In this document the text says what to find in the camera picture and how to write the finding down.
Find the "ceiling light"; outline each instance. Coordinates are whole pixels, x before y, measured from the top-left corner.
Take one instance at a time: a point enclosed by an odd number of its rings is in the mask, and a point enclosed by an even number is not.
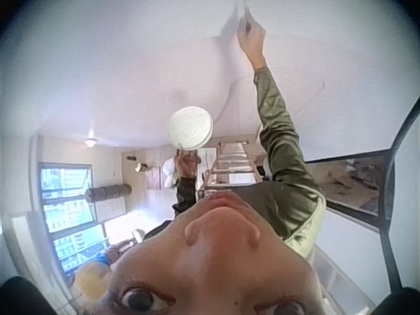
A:
[[[90,148],[93,148],[97,142],[98,141],[95,138],[88,138],[85,140],[85,144]]]

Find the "ceiling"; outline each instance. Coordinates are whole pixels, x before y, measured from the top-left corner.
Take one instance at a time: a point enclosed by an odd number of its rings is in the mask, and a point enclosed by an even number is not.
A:
[[[419,94],[419,34],[404,12],[392,1],[247,2],[305,154],[389,146]],[[144,148],[167,143],[171,114],[199,106],[215,136],[256,133],[242,14],[235,0],[33,5],[3,36],[3,123]]]

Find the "wooden floor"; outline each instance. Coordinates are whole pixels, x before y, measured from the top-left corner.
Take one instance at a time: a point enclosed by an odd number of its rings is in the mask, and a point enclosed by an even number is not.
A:
[[[248,140],[252,144],[249,146],[249,151],[253,156],[263,152],[261,145],[255,144],[255,135],[215,137],[205,147],[212,148],[216,147],[219,142],[237,140]],[[137,173],[135,167],[138,162],[146,163],[149,167],[161,167],[163,162],[173,158],[175,152],[174,147],[166,145],[122,153],[123,182],[130,184],[133,189],[131,195],[125,197],[125,207],[127,212],[137,211],[141,217],[144,217],[145,223],[142,228],[146,232],[165,220],[173,220],[175,214],[172,205],[177,202],[176,191],[164,188],[163,185],[161,190],[147,189],[145,174]],[[128,161],[127,156],[136,156],[137,161]]]

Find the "nostril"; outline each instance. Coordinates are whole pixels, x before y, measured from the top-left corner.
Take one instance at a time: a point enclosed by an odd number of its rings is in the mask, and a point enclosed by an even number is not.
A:
[[[188,246],[193,246],[202,237],[205,242],[247,240],[250,248],[256,248],[261,233],[236,210],[219,207],[190,222],[184,230],[184,235]]]

